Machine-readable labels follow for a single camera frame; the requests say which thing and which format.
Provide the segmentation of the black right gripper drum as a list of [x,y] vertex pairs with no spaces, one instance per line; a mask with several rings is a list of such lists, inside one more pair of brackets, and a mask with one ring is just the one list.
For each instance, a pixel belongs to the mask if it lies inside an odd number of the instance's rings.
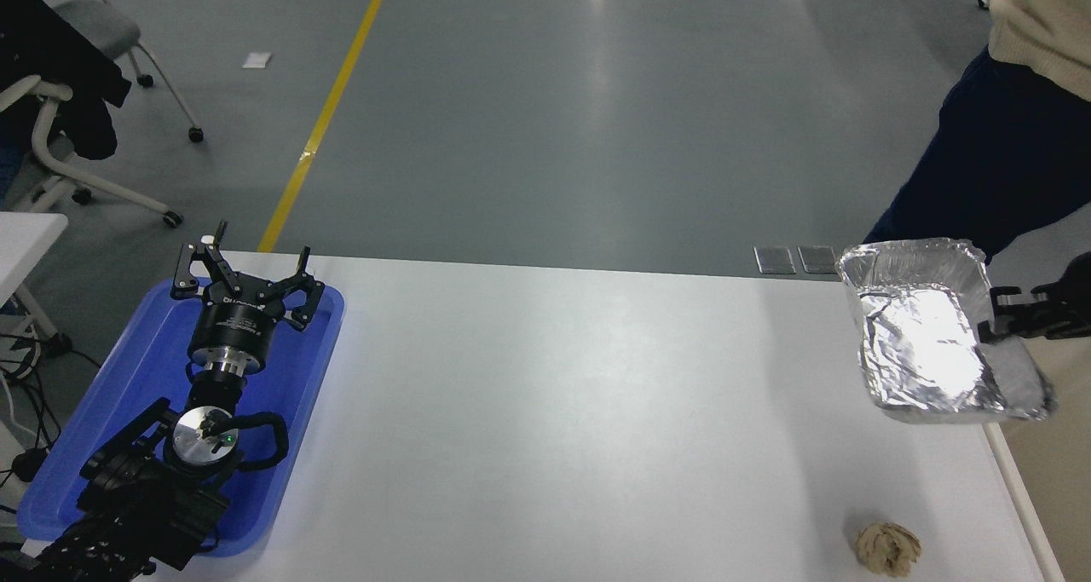
[[1090,252],[1069,262],[1059,280],[1059,295],[1074,314],[1062,338],[1090,337]]

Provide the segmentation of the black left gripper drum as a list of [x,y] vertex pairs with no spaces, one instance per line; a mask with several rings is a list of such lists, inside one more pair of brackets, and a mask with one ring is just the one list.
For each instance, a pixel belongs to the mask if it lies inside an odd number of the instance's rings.
[[264,369],[284,309],[283,302],[253,305],[231,297],[204,300],[188,343],[188,358],[205,364],[215,352],[231,349],[235,355],[245,358],[245,369]]

